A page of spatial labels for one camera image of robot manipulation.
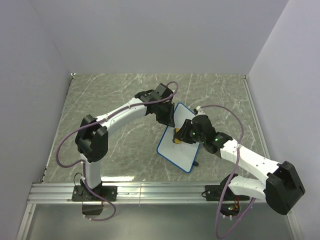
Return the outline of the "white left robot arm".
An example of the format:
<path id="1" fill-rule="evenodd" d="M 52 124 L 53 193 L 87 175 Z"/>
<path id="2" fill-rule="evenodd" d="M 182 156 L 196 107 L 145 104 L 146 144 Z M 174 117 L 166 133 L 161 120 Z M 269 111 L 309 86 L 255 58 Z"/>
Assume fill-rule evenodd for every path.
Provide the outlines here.
<path id="1" fill-rule="evenodd" d="M 174 93 L 143 91 L 123 106 L 97 117 L 87 115 L 83 118 L 75 137 L 77 150 L 81 156 L 82 179 L 80 185 L 83 195 L 89 201 L 103 197 L 100 161 L 108 152 L 109 137 L 130 122 L 154 114 L 162 125 L 174 127 Z"/>

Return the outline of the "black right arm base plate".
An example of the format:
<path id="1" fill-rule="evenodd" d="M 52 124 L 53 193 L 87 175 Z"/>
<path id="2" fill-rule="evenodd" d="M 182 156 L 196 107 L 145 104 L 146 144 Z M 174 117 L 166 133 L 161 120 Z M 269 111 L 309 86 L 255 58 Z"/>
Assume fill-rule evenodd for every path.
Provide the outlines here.
<path id="1" fill-rule="evenodd" d="M 206 201 L 220 201 L 222 191 L 224 187 L 221 185 L 205 185 L 204 191 L 201 196 L 206 199 Z M 246 195 L 235 195 L 230 189 L 227 189 L 223 201 L 249 201 L 250 197 Z"/>

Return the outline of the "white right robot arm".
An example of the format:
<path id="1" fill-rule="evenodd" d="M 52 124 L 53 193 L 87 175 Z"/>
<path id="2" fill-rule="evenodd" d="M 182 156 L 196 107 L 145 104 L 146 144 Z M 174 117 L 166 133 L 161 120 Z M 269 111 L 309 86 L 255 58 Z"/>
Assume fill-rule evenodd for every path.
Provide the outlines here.
<path id="1" fill-rule="evenodd" d="M 275 212 L 287 215 L 306 192 L 292 163 L 279 163 L 244 147 L 231 136 L 216 131 L 206 115 L 186 119 L 182 127 L 174 130 L 172 141 L 201 143 L 207 152 L 238 164 L 254 176 L 251 179 L 237 175 L 224 184 L 220 193 L 226 200 L 237 195 L 265 200 Z"/>

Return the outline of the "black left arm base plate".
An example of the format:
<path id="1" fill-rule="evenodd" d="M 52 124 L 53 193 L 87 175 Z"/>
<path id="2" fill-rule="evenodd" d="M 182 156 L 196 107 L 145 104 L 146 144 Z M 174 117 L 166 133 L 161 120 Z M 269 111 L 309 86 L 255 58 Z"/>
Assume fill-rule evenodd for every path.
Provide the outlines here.
<path id="1" fill-rule="evenodd" d="M 73 193 L 71 197 L 72 202 L 92 202 L 92 201 L 101 201 L 97 195 L 110 201 L 115 202 L 118 194 L 118 187 L 111 186 L 100 186 L 97 189 L 93 189 L 92 194 L 85 186 L 76 185 L 73 188 Z"/>

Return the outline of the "yellow whiteboard eraser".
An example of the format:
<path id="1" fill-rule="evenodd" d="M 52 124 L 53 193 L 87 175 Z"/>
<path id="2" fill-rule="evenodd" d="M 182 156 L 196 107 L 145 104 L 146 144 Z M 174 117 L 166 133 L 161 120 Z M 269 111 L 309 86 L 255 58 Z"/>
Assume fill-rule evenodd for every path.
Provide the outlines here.
<path id="1" fill-rule="evenodd" d="M 172 140 L 173 143 L 179 144 L 179 140 L 181 140 L 181 136 L 174 136 L 173 135 L 173 140 Z"/>

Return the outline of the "blue-framed whiteboard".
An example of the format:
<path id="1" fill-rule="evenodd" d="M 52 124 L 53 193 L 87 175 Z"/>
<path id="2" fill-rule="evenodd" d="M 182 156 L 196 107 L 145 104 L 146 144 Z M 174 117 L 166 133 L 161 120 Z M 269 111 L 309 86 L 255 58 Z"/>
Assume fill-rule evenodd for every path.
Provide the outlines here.
<path id="1" fill-rule="evenodd" d="M 175 127 L 180 128 L 186 119 L 191 120 L 194 116 L 195 114 L 185 104 L 177 103 L 173 113 Z M 200 144 L 198 142 L 193 144 L 174 143 L 173 136 L 174 127 L 167 126 L 156 152 L 185 173 L 190 173 L 196 161 Z"/>

